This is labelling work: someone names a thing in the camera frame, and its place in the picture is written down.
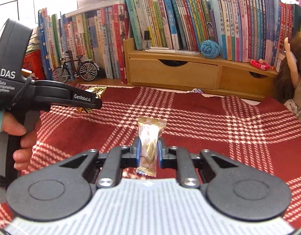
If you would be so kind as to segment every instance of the drawer cutout handle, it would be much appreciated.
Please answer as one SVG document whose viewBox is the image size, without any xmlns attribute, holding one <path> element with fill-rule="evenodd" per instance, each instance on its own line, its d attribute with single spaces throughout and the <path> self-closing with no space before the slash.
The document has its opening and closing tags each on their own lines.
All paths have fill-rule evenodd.
<svg viewBox="0 0 301 235">
<path fill-rule="evenodd" d="M 169 66 L 169 67 L 179 67 L 182 65 L 187 64 L 188 62 L 185 61 L 176 61 L 176 60 L 165 60 L 165 59 L 158 59 L 162 64 Z"/>
<path fill-rule="evenodd" d="M 263 74 L 259 74 L 259 73 L 256 73 L 256 72 L 251 72 L 249 71 L 249 73 L 256 79 L 264 79 L 264 78 L 267 78 L 268 76 L 267 75 L 263 75 Z"/>
</svg>

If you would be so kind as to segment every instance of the wrapped candy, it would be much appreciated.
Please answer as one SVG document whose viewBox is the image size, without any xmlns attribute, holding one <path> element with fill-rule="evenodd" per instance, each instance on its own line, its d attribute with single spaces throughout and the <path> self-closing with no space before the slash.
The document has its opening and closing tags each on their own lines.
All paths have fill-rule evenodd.
<svg viewBox="0 0 301 235">
<path fill-rule="evenodd" d="M 90 87 L 89 89 L 85 90 L 91 93 L 96 93 L 96 98 L 101 99 L 102 95 L 104 94 L 104 92 L 106 91 L 107 87 L 106 86 L 93 86 Z M 85 111 L 86 113 L 90 113 L 92 111 L 92 109 L 86 109 L 86 108 L 77 108 L 77 113 L 82 113 L 83 111 Z"/>
<path fill-rule="evenodd" d="M 136 168 L 136 172 L 155 177 L 158 155 L 157 141 L 163 133 L 167 121 L 149 117 L 139 117 L 138 124 L 142 149 L 139 167 Z"/>
</svg>

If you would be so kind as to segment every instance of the drawer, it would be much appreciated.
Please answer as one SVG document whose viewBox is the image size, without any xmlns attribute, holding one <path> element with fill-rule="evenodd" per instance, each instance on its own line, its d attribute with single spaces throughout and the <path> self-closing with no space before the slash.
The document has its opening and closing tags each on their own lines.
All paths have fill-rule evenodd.
<svg viewBox="0 0 301 235">
<path fill-rule="evenodd" d="M 130 58 L 131 84 L 170 85 L 214 89 L 218 66 L 197 62 L 184 62 L 180 66 L 169 66 L 157 59 Z"/>
<path fill-rule="evenodd" d="M 274 78 L 236 68 L 222 67 L 219 89 L 239 91 L 261 96 L 273 96 Z"/>
</svg>

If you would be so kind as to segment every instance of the red plastic crate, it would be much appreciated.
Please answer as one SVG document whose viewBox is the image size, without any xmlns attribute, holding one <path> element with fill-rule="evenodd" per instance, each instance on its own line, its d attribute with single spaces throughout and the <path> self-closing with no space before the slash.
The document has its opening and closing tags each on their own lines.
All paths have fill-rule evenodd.
<svg viewBox="0 0 301 235">
<path fill-rule="evenodd" d="M 42 56 L 39 49 L 24 57 L 22 68 L 34 73 L 34 80 L 45 80 Z"/>
</svg>

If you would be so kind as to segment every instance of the brown hair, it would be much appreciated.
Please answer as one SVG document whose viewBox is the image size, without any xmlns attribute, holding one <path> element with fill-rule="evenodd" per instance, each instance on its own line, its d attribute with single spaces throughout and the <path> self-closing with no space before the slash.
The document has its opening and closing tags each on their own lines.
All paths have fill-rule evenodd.
<svg viewBox="0 0 301 235">
<path fill-rule="evenodd" d="M 301 32 L 297 32 L 296 35 L 289 40 L 289 44 L 292 53 L 297 59 L 297 71 L 301 76 Z M 276 94 L 277 100 L 281 103 L 285 103 L 288 99 L 294 97 L 294 87 L 286 57 L 282 60 L 280 71 L 276 77 Z"/>
</svg>

